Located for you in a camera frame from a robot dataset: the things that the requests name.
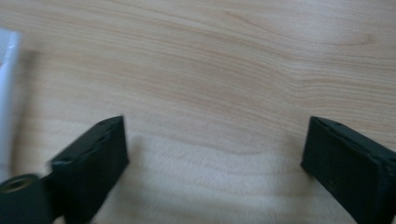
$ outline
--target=white paper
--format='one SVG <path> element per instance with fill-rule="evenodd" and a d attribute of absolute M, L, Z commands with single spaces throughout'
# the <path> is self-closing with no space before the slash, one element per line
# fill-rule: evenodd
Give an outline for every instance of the white paper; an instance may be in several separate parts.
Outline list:
<path fill-rule="evenodd" d="M 12 143 L 11 92 L 20 35 L 0 28 L 0 183 L 9 178 Z"/>

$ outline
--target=light wood surface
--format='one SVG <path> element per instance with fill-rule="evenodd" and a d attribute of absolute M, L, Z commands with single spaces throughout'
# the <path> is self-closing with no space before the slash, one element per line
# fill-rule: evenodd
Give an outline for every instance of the light wood surface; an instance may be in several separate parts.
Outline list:
<path fill-rule="evenodd" d="M 300 167 L 310 116 L 396 149 L 396 2 L 0 0 L 23 35 L 13 174 L 125 115 L 97 223 L 354 223 Z"/>

